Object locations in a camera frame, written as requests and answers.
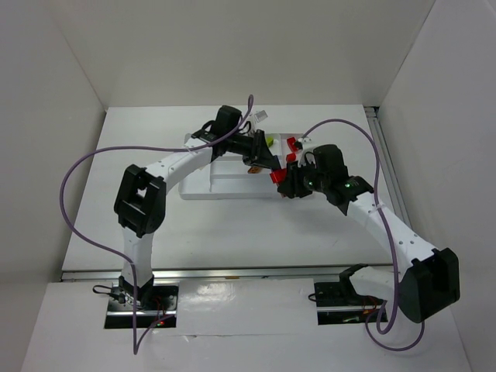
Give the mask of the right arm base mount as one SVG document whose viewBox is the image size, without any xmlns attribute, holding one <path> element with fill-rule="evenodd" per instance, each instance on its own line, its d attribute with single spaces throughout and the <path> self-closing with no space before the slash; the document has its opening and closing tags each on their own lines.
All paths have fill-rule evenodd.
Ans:
<svg viewBox="0 0 496 372">
<path fill-rule="evenodd" d="M 364 268 L 368 266 L 357 264 L 341 272 L 338 281 L 314 283 L 308 300 L 316 304 L 320 326 L 365 323 L 369 315 L 372 321 L 377 319 L 383 300 L 357 294 L 350 281 L 353 274 Z"/>
</svg>

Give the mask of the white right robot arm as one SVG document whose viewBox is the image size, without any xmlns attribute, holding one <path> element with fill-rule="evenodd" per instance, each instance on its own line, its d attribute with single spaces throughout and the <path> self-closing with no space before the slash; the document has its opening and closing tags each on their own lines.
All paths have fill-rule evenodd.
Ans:
<svg viewBox="0 0 496 372">
<path fill-rule="evenodd" d="M 344 270 L 339 282 L 344 295 L 391 297 L 407 319 L 420 323 L 460 299 L 457 255 L 440 250 L 405 225 L 360 176 L 351 176 L 341 150 L 333 145 L 312 145 L 304 139 L 288 141 L 282 175 L 272 174 L 278 191 L 288 198 L 314 192 L 362 226 L 388 252 L 395 252 L 398 267 L 390 273 L 366 264 Z"/>
</svg>

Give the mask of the brown lego plate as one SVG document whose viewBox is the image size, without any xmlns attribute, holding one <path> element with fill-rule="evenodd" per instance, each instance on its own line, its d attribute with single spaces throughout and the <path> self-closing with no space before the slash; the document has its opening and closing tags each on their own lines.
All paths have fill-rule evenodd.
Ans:
<svg viewBox="0 0 496 372">
<path fill-rule="evenodd" d="M 259 174 L 262 171 L 261 167 L 251 167 L 247 173 L 248 174 Z"/>
</svg>

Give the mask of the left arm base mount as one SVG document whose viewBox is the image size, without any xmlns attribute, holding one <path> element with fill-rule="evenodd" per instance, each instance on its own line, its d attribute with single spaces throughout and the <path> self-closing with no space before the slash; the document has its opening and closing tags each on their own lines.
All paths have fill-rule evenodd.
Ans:
<svg viewBox="0 0 496 372">
<path fill-rule="evenodd" d="M 105 329 L 131 329 L 133 327 L 133 300 L 116 285 L 96 284 L 92 291 L 106 296 L 108 305 L 105 315 Z M 175 328 L 177 325 L 177 300 L 179 286 L 164 284 L 154 286 L 147 298 L 136 306 L 137 328 L 146 329 L 158 322 L 158 329 Z"/>
</svg>

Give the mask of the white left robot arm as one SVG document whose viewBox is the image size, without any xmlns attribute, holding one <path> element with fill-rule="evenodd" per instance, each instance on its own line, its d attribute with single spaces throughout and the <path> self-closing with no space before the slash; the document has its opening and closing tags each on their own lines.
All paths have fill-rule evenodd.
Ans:
<svg viewBox="0 0 496 372">
<path fill-rule="evenodd" d="M 281 162 L 267 145 L 264 131 L 240 133 L 241 122 L 241 111 L 224 105 L 215 119 L 192 133 L 171 155 L 147 167 L 132 164 L 125 169 L 114 212 L 122 227 L 126 256 L 119 288 L 133 300 L 142 303 L 153 287 L 153 235 L 165 219 L 167 194 L 176 184 L 225 153 L 240 155 L 249 167 L 281 169 Z"/>
</svg>

